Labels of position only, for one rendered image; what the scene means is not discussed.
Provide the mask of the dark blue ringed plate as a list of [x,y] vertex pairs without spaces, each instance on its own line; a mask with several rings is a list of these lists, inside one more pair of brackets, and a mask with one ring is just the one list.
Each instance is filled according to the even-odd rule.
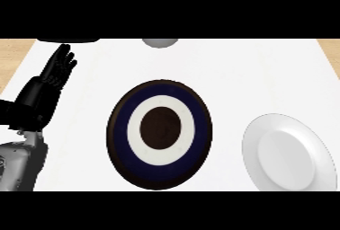
[[199,170],[213,140],[201,97],[180,82],[154,80],[118,101],[106,127],[111,162],[143,189],[176,187]]

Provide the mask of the grey round object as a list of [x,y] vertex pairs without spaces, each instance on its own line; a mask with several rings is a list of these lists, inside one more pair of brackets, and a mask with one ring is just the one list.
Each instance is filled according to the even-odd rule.
[[162,49],[176,44],[177,39],[143,39],[145,44],[157,49]]

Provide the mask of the white plate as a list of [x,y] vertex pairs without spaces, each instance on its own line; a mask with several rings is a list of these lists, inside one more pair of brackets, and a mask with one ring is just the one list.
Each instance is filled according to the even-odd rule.
[[327,146],[290,116],[270,113],[253,120],[242,135],[242,161],[260,190],[337,190]]

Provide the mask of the black flat object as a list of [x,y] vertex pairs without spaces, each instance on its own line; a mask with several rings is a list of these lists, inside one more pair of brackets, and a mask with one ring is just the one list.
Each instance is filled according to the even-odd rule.
[[53,43],[89,43],[96,42],[99,39],[38,39],[43,42]]

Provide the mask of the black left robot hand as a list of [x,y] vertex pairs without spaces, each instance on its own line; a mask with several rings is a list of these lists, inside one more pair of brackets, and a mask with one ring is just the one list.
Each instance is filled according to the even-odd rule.
[[23,85],[13,102],[0,99],[0,125],[22,131],[40,131],[59,103],[60,90],[68,82],[77,61],[71,45],[60,44],[38,76]]

